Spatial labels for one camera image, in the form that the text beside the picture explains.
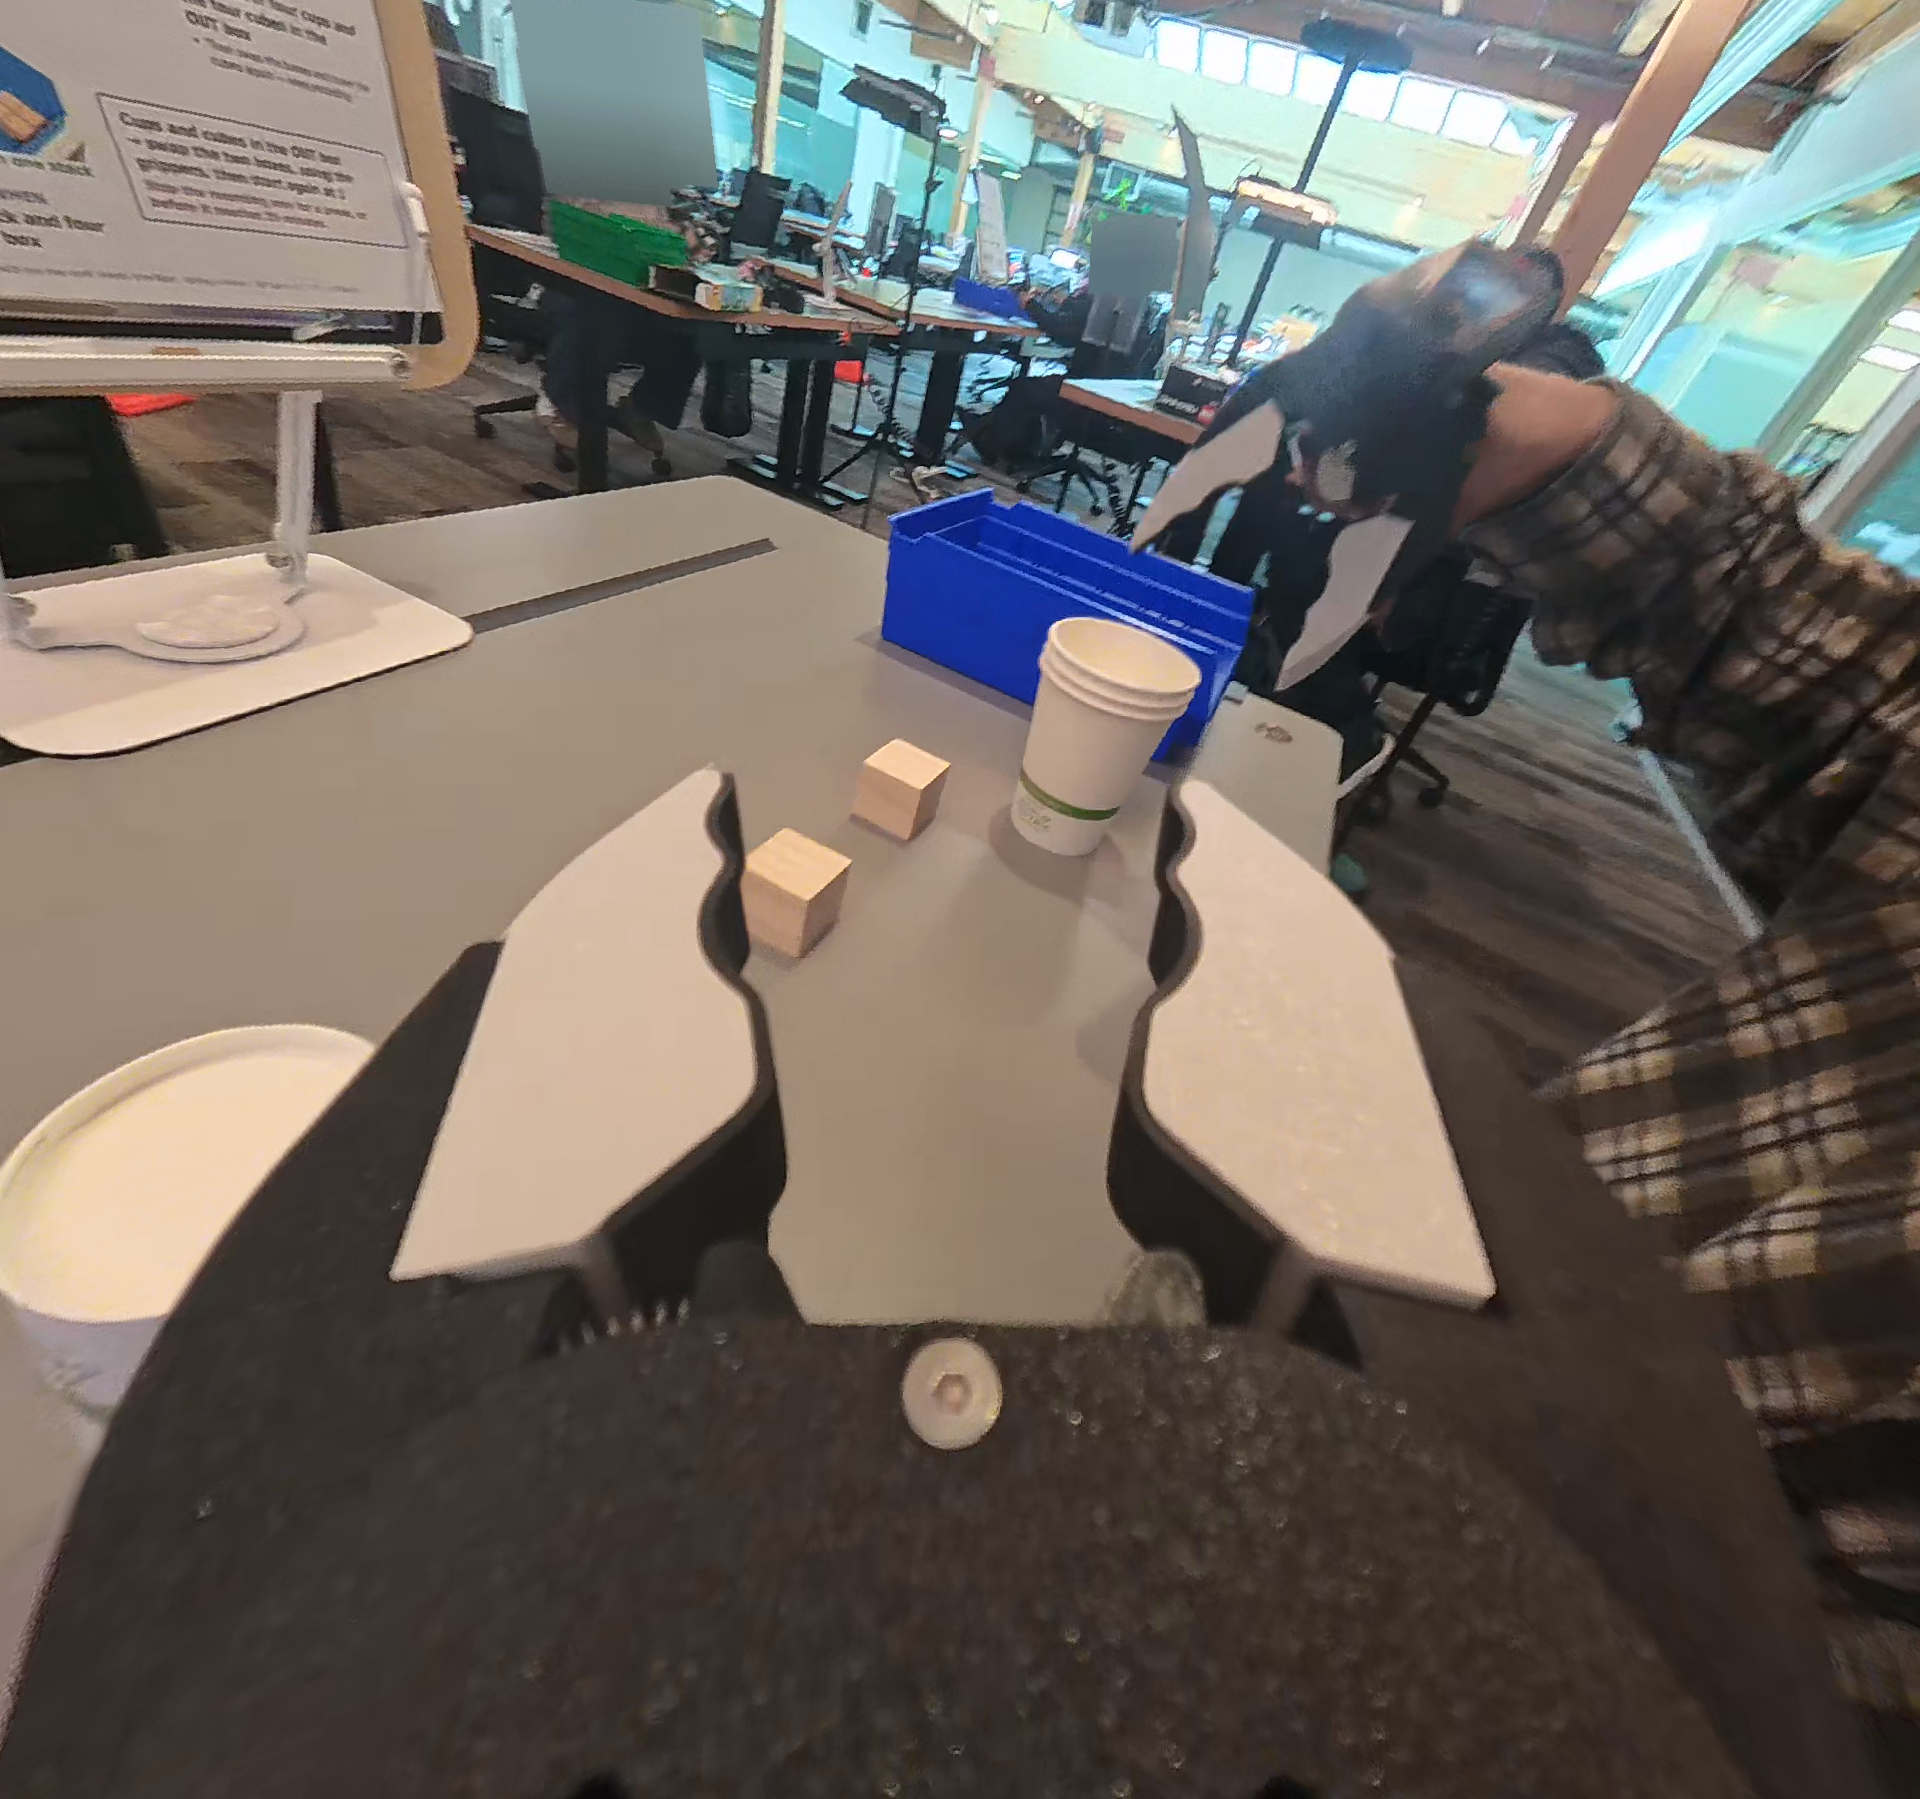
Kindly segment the black office chair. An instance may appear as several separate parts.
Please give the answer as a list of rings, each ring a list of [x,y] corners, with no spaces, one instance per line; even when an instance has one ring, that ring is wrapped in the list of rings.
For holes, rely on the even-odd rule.
[[[1342,787],[1337,834],[1386,822],[1400,766],[1422,779],[1417,804],[1444,804],[1453,781],[1417,754],[1417,742],[1438,709],[1462,722],[1485,714],[1526,614],[1523,599],[1499,589],[1483,564],[1458,547],[1413,576],[1365,636],[1360,673],[1368,682],[1367,705],[1381,748],[1375,769]]]

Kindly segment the wooden cube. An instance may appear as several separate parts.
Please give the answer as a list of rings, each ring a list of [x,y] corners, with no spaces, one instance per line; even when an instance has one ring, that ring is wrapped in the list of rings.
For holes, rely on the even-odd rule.
[[[742,909],[753,947],[804,960],[838,920],[852,859],[793,828],[780,828],[746,856]]]
[[[948,759],[896,738],[859,764],[852,824],[896,844],[912,844],[936,819],[948,779]]]

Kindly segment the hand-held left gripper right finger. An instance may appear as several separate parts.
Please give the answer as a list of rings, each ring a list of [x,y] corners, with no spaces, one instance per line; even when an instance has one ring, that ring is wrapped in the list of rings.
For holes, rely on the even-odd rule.
[[[1390,947],[1216,785],[1168,792],[1151,991],[1125,1040],[1108,1202],[1206,1326],[1324,1287],[1478,1312],[1498,1292]]]

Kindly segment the blue plastic bin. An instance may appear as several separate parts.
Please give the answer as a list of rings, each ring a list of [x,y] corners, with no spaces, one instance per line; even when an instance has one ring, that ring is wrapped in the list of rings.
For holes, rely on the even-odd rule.
[[[939,499],[894,520],[881,639],[1030,705],[1049,629],[1109,618],[1175,645],[1198,668],[1192,702],[1153,759],[1195,748],[1253,626],[1253,593],[992,490]]]

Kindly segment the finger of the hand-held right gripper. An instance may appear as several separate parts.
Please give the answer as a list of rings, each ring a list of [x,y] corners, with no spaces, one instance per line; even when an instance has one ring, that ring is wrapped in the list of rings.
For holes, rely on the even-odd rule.
[[[1411,532],[1413,521],[1391,514],[1336,528],[1325,584],[1286,650],[1278,694],[1306,683],[1367,623]]]
[[[1244,488],[1287,462],[1287,421],[1279,403],[1258,403],[1238,421],[1216,421],[1168,474],[1131,531],[1145,553],[1170,528],[1208,507],[1224,490]]]

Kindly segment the wooden background desk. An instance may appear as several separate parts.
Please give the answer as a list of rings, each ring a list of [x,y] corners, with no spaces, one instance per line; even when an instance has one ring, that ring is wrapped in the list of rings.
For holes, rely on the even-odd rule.
[[[844,306],[858,326],[826,348],[811,330],[792,340],[786,360],[775,452],[736,464],[765,488],[779,490],[826,514],[864,506],[877,490],[881,467],[948,466],[948,432],[957,407],[966,362],[995,353],[1023,358],[1039,329],[1023,316],[1002,316],[959,301],[954,293],[897,280],[838,280],[826,297],[824,279],[795,263],[770,260],[762,276],[801,296],[804,322],[821,322],[826,306]],[[832,425],[838,370],[852,366],[852,393],[859,396],[871,353],[896,366],[871,427]]]
[[[1151,482],[1162,486],[1192,448],[1210,436],[1219,407],[1186,417],[1162,403],[1151,378],[1068,378],[1060,387],[1058,414],[1063,481],[1077,478],[1108,532],[1137,545],[1153,499]]]
[[[886,338],[877,313],[849,299],[793,293],[768,299],[762,273],[698,266],[677,232],[620,215],[559,206],[560,238],[468,223],[474,260],[489,259],[540,287],[540,306],[570,299],[577,332],[580,393],[576,444],[577,490],[606,490],[615,372],[644,372],[644,358],[669,358],[682,372],[729,396],[743,387],[751,405],[751,370],[782,370],[775,452],[733,470],[780,495],[828,512],[847,502],[828,486],[826,427],[837,366]]]

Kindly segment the black floor lamp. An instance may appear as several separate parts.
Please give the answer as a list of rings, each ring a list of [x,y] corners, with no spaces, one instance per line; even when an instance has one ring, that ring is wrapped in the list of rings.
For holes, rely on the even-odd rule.
[[[1403,35],[1333,14],[1315,17],[1302,27],[1302,48],[1312,58],[1330,61],[1336,67],[1336,77],[1301,170],[1290,188],[1266,175],[1240,178],[1228,201],[1228,223],[1240,225],[1250,216],[1253,232],[1268,245],[1253,291],[1226,349],[1230,370],[1240,363],[1254,316],[1278,270],[1279,252],[1286,247],[1316,252],[1325,233],[1336,225],[1336,211],[1310,192],[1310,181],[1327,147],[1333,121],[1348,102],[1350,85],[1360,74],[1400,75],[1411,65],[1411,48]]]

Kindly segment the stack of green bins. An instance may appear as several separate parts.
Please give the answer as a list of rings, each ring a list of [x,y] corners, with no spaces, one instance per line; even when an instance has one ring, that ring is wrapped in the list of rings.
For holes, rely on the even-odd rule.
[[[634,289],[646,287],[653,266],[694,266],[677,223],[659,225],[562,200],[546,200],[544,223],[557,259]]]

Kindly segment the black studio light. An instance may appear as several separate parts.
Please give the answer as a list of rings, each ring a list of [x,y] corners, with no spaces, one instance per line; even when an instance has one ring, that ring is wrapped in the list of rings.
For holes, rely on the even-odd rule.
[[[884,403],[879,439],[899,439],[907,449],[899,456],[896,478],[914,493],[917,503],[941,496],[948,482],[954,481],[954,467],[948,462],[949,430],[957,403],[957,389],[964,377],[966,355],[959,349],[931,349],[926,362],[926,380],[922,398],[922,417],[909,441],[896,432],[899,378],[907,358],[907,338],[917,330],[916,313],[922,291],[922,255],[928,244],[928,223],[933,193],[939,173],[941,129],[948,121],[944,102],[928,87],[897,77],[881,75],[871,67],[855,67],[852,82],[844,87],[852,108],[872,115],[896,127],[903,138],[916,138],[926,147],[926,167],[922,179],[922,201],[912,227],[909,245],[903,255],[894,259],[899,268],[897,276],[906,286],[903,304],[897,318],[897,366],[891,383],[891,396]]]

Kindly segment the white tablet stand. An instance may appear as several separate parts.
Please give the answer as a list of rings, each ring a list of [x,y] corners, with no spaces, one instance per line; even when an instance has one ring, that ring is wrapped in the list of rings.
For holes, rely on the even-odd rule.
[[[162,557],[121,569],[4,578],[4,746],[95,759],[153,748],[466,646],[445,610],[318,550],[319,410],[326,393],[418,392],[460,372],[476,348],[466,213],[425,175],[396,188],[404,252],[434,276],[443,340],[336,343],[321,326],[267,341],[217,330],[134,330],[100,311],[53,330],[47,279],[23,293],[24,332],[4,335],[4,396],[270,396],[273,520],[239,556]]]

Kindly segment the person's right hand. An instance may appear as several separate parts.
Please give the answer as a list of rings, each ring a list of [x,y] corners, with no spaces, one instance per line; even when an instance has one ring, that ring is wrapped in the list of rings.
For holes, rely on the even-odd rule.
[[[1483,427],[1467,448],[1453,537],[1544,490],[1610,430],[1619,393],[1606,378],[1575,380],[1499,363]]]

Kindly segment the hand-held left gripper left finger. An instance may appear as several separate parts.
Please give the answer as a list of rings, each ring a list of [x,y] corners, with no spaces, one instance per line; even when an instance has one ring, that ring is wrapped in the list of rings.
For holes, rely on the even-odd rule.
[[[701,766],[521,909],[396,1285],[559,1272],[590,1307],[678,1307],[712,1248],[766,1247],[788,1154],[743,875],[733,777]]]

